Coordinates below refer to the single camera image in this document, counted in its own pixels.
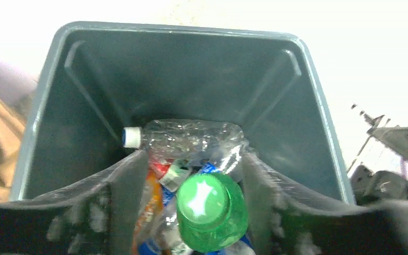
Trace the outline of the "tall clear bottle white cap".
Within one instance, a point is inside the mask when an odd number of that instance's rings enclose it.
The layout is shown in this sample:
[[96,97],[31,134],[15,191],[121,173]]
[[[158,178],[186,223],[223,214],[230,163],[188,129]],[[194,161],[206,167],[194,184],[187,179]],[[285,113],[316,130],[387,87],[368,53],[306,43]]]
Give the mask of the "tall clear bottle white cap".
[[247,144],[241,127],[229,122],[162,119],[122,130],[123,147],[146,151],[151,164],[171,159],[197,164],[218,153],[231,156]]

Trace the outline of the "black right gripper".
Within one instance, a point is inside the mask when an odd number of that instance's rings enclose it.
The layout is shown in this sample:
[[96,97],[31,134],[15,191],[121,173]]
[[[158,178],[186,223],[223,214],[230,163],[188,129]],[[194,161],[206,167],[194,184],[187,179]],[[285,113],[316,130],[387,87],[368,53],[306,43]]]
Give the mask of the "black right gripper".
[[[408,127],[372,127],[367,134],[408,160]],[[350,182],[357,205],[380,200],[408,200],[408,180],[394,172],[374,173],[359,165]]]

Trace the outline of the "large orange bottle front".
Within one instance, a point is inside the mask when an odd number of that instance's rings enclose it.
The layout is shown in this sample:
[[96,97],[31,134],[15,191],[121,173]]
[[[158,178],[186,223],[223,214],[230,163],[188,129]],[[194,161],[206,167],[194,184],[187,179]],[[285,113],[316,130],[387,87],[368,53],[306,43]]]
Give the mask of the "large orange bottle front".
[[133,231],[133,243],[130,254],[139,254],[138,246],[149,236],[153,220],[163,209],[163,191],[156,174],[148,170],[144,183],[138,219]]

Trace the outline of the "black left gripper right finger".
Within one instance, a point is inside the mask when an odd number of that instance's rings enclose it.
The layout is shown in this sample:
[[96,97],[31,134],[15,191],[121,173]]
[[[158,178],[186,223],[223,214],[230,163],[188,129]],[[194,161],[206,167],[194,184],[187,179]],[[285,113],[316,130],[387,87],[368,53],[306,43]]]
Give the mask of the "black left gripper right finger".
[[241,161],[256,254],[408,254],[408,201],[349,205],[271,169]]

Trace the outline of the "dark green plastic bin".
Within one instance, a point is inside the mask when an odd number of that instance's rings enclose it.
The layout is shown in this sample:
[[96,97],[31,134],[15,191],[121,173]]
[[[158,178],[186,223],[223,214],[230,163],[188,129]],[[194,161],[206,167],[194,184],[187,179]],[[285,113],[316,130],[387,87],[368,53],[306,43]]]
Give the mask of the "dark green plastic bin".
[[11,200],[106,169],[129,153],[124,127],[162,118],[235,123],[273,169],[354,201],[327,100],[300,38],[90,21],[68,23],[53,37]]

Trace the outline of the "green plastic bottle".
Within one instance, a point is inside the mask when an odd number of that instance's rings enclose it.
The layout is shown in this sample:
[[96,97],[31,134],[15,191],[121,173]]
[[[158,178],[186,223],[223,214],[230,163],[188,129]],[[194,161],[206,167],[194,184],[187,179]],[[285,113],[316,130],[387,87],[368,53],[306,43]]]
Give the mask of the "green plastic bottle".
[[207,253],[236,243],[248,230],[248,209],[240,186],[222,173],[195,174],[176,193],[180,236]]

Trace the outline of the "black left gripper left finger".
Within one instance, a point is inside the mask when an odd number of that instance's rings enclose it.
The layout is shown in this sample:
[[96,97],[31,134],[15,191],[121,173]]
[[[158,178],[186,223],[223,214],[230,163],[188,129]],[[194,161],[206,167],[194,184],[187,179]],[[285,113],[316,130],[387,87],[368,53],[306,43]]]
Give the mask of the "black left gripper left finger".
[[0,203],[0,254],[129,254],[147,170],[138,150],[61,189]]

